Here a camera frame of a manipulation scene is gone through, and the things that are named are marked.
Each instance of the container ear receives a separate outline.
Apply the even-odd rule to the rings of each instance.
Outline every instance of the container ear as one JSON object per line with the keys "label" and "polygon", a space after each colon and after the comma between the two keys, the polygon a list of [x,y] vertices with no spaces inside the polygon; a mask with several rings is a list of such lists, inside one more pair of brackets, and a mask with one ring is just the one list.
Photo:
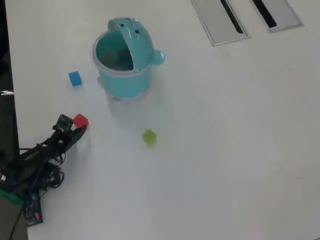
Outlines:
{"label": "container ear", "polygon": [[153,65],[161,65],[165,61],[165,55],[162,51],[154,50],[153,56],[151,59],[151,64]]}

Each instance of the green cube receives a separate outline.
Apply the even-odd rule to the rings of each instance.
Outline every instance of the green cube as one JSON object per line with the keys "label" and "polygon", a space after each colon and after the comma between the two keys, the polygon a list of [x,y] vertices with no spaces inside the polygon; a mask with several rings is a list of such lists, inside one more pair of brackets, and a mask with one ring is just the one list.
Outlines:
{"label": "green cube", "polygon": [[157,141],[157,135],[150,129],[145,131],[145,133],[142,135],[142,138],[148,147],[152,146]]}

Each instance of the cube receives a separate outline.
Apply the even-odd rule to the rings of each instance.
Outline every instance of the cube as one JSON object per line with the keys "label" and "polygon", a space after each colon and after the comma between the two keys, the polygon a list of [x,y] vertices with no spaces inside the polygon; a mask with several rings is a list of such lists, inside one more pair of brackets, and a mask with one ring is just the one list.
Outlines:
{"label": "cube", "polygon": [[80,113],[74,117],[73,123],[77,128],[82,128],[83,126],[89,125],[88,119]]}
{"label": "cube", "polygon": [[74,87],[82,84],[82,80],[78,71],[70,72],[69,78],[72,86]]}
{"label": "cube", "polygon": [[148,129],[142,135],[142,139],[150,147],[157,142],[157,135],[151,129]]}

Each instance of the table surface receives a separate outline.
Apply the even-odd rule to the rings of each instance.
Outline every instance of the table surface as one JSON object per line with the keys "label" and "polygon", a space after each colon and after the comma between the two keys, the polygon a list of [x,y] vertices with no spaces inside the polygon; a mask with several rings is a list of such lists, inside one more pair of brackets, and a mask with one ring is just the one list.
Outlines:
{"label": "table surface", "polygon": [[[90,121],[29,239],[319,237],[320,1],[290,3],[305,27],[270,34],[250,1],[233,1],[251,38],[212,47],[189,0],[7,0],[20,146],[60,113]],[[120,104],[92,61],[118,16],[140,19],[166,55],[148,95]]]}

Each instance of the container lid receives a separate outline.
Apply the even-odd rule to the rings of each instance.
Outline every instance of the container lid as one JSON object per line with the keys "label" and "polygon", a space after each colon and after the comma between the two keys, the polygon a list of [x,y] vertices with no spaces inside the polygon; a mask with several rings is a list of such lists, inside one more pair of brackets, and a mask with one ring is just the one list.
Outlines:
{"label": "container lid", "polygon": [[161,51],[155,50],[148,31],[142,24],[128,17],[112,19],[108,22],[108,32],[120,31],[130,51],[133,70],[139,72],[149,64],[160,65],[165,60]]}

